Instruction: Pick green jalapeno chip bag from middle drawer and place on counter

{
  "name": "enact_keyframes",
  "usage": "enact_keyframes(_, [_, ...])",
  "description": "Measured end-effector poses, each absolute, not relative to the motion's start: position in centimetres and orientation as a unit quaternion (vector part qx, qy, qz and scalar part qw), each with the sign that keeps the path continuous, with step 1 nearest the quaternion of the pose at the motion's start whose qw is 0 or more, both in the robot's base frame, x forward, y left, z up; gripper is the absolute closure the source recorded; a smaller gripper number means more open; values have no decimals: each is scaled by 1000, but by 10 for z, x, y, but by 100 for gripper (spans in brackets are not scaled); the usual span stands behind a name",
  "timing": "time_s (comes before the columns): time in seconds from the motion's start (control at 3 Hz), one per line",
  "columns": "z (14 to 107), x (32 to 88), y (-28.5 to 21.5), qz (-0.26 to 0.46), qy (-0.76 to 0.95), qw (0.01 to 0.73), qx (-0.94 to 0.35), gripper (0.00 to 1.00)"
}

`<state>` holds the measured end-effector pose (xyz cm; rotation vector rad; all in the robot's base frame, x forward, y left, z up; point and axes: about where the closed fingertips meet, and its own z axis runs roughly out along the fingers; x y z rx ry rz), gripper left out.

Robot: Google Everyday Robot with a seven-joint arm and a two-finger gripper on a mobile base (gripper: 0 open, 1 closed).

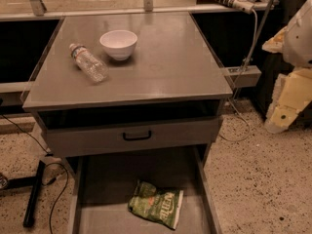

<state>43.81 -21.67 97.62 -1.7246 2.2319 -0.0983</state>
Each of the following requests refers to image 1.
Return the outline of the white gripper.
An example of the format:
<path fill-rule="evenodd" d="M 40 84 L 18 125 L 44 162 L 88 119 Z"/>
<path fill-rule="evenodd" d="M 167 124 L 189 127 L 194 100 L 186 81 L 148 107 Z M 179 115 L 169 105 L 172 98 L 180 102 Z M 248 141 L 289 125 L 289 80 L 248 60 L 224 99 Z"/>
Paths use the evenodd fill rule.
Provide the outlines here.
<path fill-rule="evenodd" d="M 311 68 L 296 67 L 288 75 L 279 74 L 266 113 L 265 129 L 271 134 L 287 130 L 311 101 Z"/>

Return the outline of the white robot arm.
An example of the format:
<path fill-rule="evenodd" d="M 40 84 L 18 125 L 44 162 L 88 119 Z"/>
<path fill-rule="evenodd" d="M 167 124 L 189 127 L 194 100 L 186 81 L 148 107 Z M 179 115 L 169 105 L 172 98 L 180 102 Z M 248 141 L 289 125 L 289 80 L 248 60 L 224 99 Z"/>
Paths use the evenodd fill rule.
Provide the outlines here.
<path fill-rule="evenodd" d="M 287 130 L 312 102 L 312 0 L 306 0 L 288 25 L 262 49 L 281 53 L 284 62 L 293 66 L 290 74 L 278 75 L 266 113 L 265 129 L 278 134 Z"/>

